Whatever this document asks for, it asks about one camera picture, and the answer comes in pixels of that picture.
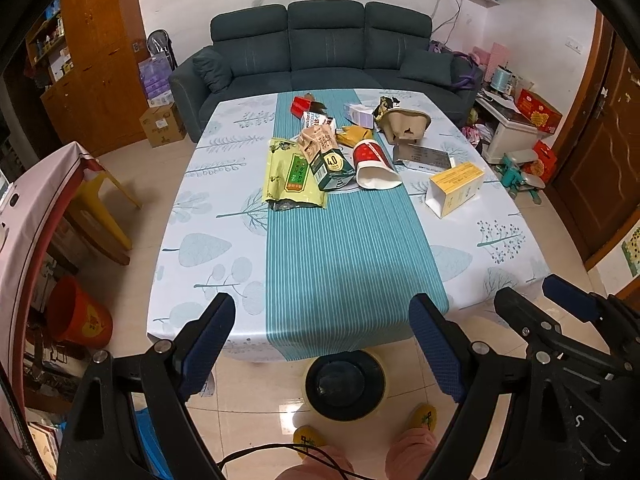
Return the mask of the yellow white carton box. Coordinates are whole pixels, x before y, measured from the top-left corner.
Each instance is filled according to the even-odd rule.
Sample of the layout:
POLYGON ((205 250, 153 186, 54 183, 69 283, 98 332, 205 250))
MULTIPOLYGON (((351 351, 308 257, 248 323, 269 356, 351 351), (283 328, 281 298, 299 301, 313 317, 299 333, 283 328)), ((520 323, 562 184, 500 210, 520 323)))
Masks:
POLYGON ((435 174, 428 180, 424 203, 438 218, 444 218, 477 193, 484 177, 484 171, 472 162, 435 174))

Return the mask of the green snack bag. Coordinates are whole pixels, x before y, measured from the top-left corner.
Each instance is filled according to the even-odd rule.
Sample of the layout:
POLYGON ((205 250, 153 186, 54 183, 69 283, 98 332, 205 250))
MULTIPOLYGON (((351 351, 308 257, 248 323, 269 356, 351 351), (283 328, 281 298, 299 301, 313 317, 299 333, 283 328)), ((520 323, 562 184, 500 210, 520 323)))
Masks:
POLYGON ((318 188, 296 141, 269 140, 262 201, 274 211, 326 208, 326 193, 318 188))

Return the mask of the silver cardboard box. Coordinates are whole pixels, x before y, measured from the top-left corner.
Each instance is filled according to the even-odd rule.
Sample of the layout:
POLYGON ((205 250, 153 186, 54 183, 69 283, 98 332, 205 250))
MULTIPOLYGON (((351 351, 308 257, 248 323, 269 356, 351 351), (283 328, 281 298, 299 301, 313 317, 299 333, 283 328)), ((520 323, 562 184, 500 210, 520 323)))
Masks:
POLYGON ((393 162, 410 170, 438 174, 452 168, 450 156, 434 148, 419 144, 396 144, 393 147, 393 162))

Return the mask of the red paper cup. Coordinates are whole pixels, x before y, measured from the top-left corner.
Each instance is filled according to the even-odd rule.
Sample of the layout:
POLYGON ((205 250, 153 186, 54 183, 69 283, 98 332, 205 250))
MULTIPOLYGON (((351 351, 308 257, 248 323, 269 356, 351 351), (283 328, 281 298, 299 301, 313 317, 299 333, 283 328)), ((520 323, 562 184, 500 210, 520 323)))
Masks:
POLYGON ((356 182, 360 188, 385 191, 401 185, 401 178, 387 159, 382 146, 373 139, 364 139, 352 151, 356 167, 356 182))

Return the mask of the green milk carton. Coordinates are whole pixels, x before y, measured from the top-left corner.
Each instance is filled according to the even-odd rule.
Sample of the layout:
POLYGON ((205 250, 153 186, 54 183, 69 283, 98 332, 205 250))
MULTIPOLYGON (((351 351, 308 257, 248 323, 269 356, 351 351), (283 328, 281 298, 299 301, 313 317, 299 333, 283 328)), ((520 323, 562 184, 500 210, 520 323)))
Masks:
POLYGON ((335 191, 352 182, 356 170, 343 155, 329 125, 303 128, 297 143, 321 191, 335 191))

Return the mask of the yellow wrapper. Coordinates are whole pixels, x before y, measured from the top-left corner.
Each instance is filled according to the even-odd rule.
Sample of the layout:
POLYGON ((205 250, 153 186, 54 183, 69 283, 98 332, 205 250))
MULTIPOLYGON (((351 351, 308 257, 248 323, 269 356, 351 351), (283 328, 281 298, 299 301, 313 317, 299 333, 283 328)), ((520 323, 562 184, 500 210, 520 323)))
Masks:
POLYGON ((373 132, 368 128, 363 128, 357 125, 350 125, 338 129, 335 133, 335 136, 339 144, 347 146, 348 148, 354 148, 359 142, 363 140, 372 140, 373 132))

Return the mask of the red cardboard box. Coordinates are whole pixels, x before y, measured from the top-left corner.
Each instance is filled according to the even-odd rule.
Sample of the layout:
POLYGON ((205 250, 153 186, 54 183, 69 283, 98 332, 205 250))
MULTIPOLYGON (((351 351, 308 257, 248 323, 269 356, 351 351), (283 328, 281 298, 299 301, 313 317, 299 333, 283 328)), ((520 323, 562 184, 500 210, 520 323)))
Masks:
POLYGON ((307 112, 325 115, 326 106, 317 101, 311 93, 307 92, 303 96, 294 96, 290 111, 294 117, 300 119, 307 112))

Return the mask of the kinder chocolate wrapper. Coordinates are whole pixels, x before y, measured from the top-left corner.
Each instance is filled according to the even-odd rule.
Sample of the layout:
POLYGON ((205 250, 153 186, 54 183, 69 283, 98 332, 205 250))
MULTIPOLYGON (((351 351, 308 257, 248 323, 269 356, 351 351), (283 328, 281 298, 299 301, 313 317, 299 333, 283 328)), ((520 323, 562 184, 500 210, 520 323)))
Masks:
POLYGON ((331 129, 332 132, 336 130, 336 121, 333 117, 329 117, 321 113, 311 112, 310 110, 303 112, 300 123, 302 124, 303 129, 326 125, 331 129))

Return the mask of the purple white carton box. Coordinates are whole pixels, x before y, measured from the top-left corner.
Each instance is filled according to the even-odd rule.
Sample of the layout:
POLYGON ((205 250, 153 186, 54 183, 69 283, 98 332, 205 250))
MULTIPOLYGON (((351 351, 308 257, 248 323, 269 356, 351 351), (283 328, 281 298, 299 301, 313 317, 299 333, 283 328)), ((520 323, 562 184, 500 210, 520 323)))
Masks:
POLYGON ((373 129, 375 126, 373 110, 362 104, 348 103, 344 107, 345 117, 354 125, 373 129))

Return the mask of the black yellow snack bag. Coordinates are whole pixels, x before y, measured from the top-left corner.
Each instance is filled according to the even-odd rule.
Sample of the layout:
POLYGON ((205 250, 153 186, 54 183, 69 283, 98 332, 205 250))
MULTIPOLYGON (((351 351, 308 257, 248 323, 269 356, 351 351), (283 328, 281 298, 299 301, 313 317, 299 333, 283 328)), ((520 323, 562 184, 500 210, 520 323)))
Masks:
POLYGON ((376 122, 379 122, 383 115, 392 110, 394 107, 398 107, 399 100, 394 96, 381 96, 380 102, 378 102, 378 106, 375 107, 372 115, 376 122))

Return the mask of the yellow rim trash bin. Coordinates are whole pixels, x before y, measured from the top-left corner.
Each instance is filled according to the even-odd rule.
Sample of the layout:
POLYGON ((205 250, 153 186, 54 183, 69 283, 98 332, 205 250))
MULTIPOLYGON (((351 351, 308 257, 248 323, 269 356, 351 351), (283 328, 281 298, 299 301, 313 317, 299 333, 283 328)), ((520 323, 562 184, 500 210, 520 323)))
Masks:
POLYGON ((310 406, 334 422, 356 422, 373 413, 387 394, 381 361, 366 350, 320 356, 308 368, 304 391, 310 406))

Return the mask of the right yellow slipper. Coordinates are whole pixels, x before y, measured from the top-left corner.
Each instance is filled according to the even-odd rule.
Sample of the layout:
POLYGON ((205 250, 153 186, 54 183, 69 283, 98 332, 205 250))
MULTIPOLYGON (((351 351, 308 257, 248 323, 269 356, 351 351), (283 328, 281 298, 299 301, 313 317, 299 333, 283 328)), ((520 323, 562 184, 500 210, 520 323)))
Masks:
POLYGON ((406 427, 408 429, 428 429, 434 431, 437 425, 437 408, 432 404, 421 403, 410 414, 406 427))

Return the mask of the yellow slipper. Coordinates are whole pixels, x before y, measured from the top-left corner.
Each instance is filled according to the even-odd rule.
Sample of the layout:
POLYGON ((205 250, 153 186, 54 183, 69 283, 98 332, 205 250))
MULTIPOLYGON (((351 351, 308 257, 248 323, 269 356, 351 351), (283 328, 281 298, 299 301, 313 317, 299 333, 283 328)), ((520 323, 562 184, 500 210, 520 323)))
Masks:
POLYGON ((408 429, 428 429, 434 431, 437 425, 437 408, 432 404, 421 403, 410 414, 406 427, 408 429))
POLYGON ((314 448, 326 445, 326 438, 316 428, 309 425, 298 427, 293 434, 293 444, 299 457, 303 460, 314 448))

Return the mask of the brown wooden door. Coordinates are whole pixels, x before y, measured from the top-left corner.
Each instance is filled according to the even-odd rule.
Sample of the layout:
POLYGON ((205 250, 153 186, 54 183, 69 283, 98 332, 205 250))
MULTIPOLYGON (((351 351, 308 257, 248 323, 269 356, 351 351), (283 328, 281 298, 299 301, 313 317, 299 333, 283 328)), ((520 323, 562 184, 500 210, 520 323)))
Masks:
POLYGON ((602 13, 547 196, 587 269, 639 220, 639 65, 602 13))

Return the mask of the blue plastic stool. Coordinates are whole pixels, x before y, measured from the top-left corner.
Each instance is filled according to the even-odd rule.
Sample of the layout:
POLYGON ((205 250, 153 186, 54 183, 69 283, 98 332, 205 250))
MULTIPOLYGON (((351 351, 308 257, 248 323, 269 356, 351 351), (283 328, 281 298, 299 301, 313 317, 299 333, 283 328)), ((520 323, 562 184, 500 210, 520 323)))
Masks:
POLYGON ((147 408, 137 410, 134 412, 136 418, 138 435, 142 444, 142 448, 148 461, 151 471, 157 476, 157 478, 172 480, 172 476, 168 463, 165 460, 164 454, 160 449, 157 436, 152 424, 152 419, 147 408))

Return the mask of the red plastic bucket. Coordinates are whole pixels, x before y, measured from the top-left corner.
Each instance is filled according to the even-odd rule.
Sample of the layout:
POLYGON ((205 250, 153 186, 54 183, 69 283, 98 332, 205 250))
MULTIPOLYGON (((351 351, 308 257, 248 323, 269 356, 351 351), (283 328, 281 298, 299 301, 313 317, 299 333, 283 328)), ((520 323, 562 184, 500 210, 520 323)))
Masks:
POLYGON ((85 292, 73 275, 64 275, 46 304, 47 329, 55 341, 102 349, 112 338, 110 311, 85 292))

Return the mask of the left yellow slipper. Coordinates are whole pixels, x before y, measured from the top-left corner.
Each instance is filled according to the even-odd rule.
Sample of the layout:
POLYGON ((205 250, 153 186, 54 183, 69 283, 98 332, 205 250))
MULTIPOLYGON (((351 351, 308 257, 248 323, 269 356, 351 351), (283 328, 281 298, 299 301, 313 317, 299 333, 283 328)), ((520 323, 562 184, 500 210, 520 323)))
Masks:
POLYGON ((293 444, 299 457, 303 460, 314 448, 326 445, 326 438, 316 428, 309 425, 298 427, 293 434, 293 444))

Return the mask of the leaf print teal tablecloth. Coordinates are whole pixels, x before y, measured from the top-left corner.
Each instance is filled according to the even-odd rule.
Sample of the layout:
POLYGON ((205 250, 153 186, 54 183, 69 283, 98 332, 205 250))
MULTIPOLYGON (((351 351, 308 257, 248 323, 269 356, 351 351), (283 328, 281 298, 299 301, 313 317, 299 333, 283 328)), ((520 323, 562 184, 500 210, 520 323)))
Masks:
POLYGON ((391 190, 350 184, 324 207, 272 210, 262 198, 269 143, 299 133, 292 99, 226 101, 210 116, 160 243, 150 337, 175 337, 224 292, 236 309, 229 356, 295 361, 408 338, 419 292, 454 317, 491 316, 506 286, 539 295, 547 263, 492 174, 445 217, 425 203, 427 174, 407 169, 391 190))

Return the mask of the teal toy vehicle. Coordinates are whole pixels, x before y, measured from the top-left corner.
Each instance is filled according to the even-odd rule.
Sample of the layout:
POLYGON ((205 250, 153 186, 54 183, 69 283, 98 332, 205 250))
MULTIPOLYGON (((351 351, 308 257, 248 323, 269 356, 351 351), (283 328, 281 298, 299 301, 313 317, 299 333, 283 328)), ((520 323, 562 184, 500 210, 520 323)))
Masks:
POLYGON ((498 163, 500 183, 515 200, 520 193, 528 193, 536 205, 542 203, 540 191, 546 187, 538 174, 528 171, 530 166, 536 167, 539 158, 532 148, 505 152, 498 163))

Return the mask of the yellow plastic stool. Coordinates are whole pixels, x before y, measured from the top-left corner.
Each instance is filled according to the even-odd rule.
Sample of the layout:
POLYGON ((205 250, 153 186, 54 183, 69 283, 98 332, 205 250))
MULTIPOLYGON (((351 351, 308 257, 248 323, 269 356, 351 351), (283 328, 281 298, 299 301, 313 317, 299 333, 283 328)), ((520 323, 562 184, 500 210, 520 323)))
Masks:
POLYGON ((128 266, 132 241, 101 200, 100 191, 105 181, 110 181, 136 208, 142 207, 142 203, 109 171, 87 169, 84 171, 84 180, 65 211, 65 217, 93 249, 120 266, 128 266))

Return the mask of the white low cabinet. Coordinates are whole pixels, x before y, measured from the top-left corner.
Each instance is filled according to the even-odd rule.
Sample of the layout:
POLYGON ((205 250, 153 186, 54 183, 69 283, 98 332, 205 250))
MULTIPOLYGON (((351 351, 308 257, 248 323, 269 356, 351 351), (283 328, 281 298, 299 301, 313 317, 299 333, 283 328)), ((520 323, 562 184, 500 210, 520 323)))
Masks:
POLYGON ((474 110, 485 132, 490 133, 482 155, 491 165, 497 165, 506 152, 533 148, 541 139, 540 131, 520 114, 482 96, 475 99, 474 110))

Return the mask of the red gift box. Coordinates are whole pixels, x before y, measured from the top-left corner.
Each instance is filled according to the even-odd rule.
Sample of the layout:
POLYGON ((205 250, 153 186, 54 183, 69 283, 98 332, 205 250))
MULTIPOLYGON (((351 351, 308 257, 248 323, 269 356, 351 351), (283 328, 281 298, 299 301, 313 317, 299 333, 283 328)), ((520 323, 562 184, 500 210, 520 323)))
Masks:
POLYGON ((537 93, 523 89, 515 101, 515 106, 539 131, 555 134, 559 127, 562 113, 537 93))

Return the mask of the pink tablecloth side table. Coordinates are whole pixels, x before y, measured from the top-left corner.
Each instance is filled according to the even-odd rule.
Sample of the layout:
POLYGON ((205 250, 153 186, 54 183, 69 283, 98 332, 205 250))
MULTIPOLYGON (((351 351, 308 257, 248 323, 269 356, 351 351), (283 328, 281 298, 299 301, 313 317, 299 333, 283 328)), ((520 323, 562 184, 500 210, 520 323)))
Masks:
POLYGON ((52 235, 87 170, 102 166, 73 141, 21 175, 1 208, 1 364, 24 410, 23 359, 28 309, 52 235))

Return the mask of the brown cardboard box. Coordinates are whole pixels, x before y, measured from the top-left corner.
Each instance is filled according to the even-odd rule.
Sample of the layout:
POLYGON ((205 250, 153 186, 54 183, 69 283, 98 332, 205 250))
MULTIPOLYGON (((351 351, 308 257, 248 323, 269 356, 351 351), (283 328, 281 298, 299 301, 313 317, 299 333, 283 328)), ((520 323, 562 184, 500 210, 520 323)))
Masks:
POLYGON ((186 136, 175 103, 148 108, 140 117, 140 124, 152 148, 181 141, 186 136))

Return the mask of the dark green cushion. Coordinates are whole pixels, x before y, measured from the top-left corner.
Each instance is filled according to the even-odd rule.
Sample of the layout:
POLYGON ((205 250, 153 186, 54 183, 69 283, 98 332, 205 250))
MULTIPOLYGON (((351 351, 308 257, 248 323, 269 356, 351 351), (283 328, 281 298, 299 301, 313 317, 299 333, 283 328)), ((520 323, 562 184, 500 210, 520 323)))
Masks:
POLYGON ((438 53, 427 50, 410 50, 400 66, 402 78, 450 87, 452 85, 452 53, 438 53))

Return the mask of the brown wooden cabinet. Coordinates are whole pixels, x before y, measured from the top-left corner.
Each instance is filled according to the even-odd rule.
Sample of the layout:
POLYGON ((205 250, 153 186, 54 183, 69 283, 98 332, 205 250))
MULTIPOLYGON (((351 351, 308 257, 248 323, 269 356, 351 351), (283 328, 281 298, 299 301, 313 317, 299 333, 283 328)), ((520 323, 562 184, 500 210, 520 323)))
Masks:
POLYGON ((61 0, 61 18, 73 67, 41 96, 60 140, 93 155, 143 140, 139 63, 149 52, 139 0, 61 0))

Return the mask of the dark green sofa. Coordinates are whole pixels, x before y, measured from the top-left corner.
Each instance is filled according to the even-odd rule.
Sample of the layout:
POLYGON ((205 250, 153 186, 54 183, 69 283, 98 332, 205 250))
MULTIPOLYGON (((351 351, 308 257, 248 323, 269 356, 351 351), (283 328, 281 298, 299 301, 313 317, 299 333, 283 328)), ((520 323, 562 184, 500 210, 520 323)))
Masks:
POLYGON ((218 14, 209 46, 169 84, 186 133, 198 142, 224 101, 285 91, 388 89, 421 92, 458 127, 480 91, 482 71, 463 53, 437 49, 421 12, 371 1, 304 0, 218 14), (452 53, 452 85, 402 78, 410 50, 452 53))

